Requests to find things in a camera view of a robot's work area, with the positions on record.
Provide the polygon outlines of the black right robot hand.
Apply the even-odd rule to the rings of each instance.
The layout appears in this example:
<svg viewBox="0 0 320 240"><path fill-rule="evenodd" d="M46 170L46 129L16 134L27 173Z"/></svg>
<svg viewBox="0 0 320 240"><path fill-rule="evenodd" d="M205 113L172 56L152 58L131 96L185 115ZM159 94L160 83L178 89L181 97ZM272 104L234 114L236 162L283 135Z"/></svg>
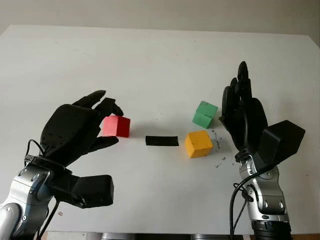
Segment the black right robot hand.
<svg viewBox="0 0 320 240"><path fill-rule="evenodd" d="M224 88L220 122L231 135L238 150L235 161L239 163L247 155L254 155L263 130L268 126L261 102L252 97L248 67L242 61L237 77Z"/></svg>

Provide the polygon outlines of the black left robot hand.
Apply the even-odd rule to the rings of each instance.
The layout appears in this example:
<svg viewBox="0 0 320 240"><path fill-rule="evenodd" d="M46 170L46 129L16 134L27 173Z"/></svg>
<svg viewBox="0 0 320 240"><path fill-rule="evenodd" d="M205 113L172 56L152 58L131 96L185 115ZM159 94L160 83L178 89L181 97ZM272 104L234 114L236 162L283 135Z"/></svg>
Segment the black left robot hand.
<svg viewBox="0 0 320 240"><path fill-rule="evenodd" d="M40 137L46 159L67 167L83 155L119 142L116 136L99 136L105 117L124 115L116 100L105 94L97 90L55 110Z"/></svg>

